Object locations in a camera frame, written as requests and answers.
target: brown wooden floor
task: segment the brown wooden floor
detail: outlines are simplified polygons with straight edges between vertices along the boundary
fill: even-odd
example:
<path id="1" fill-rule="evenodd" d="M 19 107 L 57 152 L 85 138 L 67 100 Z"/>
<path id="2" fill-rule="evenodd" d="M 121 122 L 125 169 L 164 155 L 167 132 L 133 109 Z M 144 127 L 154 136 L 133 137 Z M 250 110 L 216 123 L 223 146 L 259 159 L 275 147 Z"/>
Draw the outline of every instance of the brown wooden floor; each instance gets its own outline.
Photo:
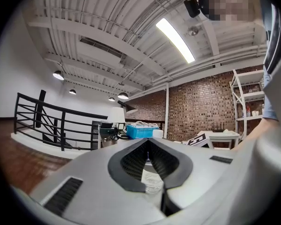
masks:
<path id="1" fill-rule="evenodd" d="M 10 137 L 12 132 L 12 121 L 0 121 L 0 164 L 8 182 L 27 194 L 70 161 L 28 148 L 14 141 Z"/>

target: white ceiling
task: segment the white ceiling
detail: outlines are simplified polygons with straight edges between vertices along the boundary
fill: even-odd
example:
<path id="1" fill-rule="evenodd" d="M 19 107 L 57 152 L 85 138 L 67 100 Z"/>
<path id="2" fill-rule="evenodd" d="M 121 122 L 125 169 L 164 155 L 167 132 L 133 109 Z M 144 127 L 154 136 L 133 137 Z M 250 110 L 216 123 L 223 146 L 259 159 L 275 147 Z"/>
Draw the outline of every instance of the white ceiling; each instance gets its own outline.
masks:
<path id="1" fill-rule="evenodd" d="M 115 95 L 121 91 L 137 94 L 190 73 L 264 55 L 263 28 L 254 22 L 228 25 L 209 21 L 204 15 L 191 18 L 183 1 L 32 0 L 33 15 L 26 17 L 26 22 L 39 30 L 47 52 L 44 59 L 53 61 L 50 64 L 60 70 L 57 61 L 62 61 L 67 81 Z M 187 64 L 155 26 L 163 17 L 182 36 L 195 62 Z M 193 37 L 188 34 L 192 26 L 200 29 Z M 77 42 L 82 37 L 124 54 L 124 66 L 100 64 L 81 55 Z"/>

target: blue plastic bin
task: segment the blue plastic bin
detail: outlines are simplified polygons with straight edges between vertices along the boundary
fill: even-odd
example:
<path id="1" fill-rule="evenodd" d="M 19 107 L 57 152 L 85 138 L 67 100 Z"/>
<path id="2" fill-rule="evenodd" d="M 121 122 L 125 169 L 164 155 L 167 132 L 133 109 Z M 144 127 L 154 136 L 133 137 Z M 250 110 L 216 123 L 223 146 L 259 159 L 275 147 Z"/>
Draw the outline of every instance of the blue plastic bin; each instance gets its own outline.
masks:
<path id="1" fill-rule="evenodd" d="M 150 138 L 153 137 L 153 130 L 159 129 L 159 127 L 143 127 L 127 125 L 127 135 L 133 139 L 135 138 Z"/>

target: shelf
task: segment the shelf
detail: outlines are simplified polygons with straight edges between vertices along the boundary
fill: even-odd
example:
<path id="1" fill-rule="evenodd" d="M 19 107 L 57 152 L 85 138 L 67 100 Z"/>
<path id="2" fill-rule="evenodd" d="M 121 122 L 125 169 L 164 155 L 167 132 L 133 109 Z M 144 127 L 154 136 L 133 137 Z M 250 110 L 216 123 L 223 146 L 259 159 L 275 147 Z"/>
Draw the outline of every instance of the shelf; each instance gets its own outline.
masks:
<path id="1" fill-rule="evenodd" d="M 240 73 L 237 74 L 239 78 L 239 82 L 242 86 L 251 85 L 251 84 L 258 84 L 261 79 L 263 78 L 263 70 L 248 72 L 248 73 Z M 237 87 L 237 81 L 234 79 L 233 87 Z"/>
<path id="2" fill-rule="evenodd" d="M 262 119 L 262 115 L 253 116 L 253 117 L 247 117 L 247 118 L 238 118 L 237 121 L 254 120 L 254 119 Z"/>
<path id="3" fill-rule="evenodd" d="M 258 101 L 258 100 L 263 100 L 264 99 L 264 92 L 250 92 L 250 93 L 245 93 L 244 94 L 244 101 L 245 102 L 253 102 L 253 101 Z"/>

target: white lamp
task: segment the white lamp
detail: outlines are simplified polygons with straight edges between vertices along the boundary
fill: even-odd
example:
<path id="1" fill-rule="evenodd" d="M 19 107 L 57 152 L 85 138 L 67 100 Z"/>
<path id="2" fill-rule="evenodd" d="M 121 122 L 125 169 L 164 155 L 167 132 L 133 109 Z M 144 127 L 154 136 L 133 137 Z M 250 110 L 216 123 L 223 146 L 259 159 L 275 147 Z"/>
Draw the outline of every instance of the white lamp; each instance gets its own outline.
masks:
<path id="1" fill-rule="evenodd" d="M 108 122 L 112 123 L 125 123 L 124 109 L 122 107 L 112 107 L 111 113 L 107 118 Z M 114 135 L 110 137 L 110 140 L 118 139 L 118 127 L 114 127 Z"/>

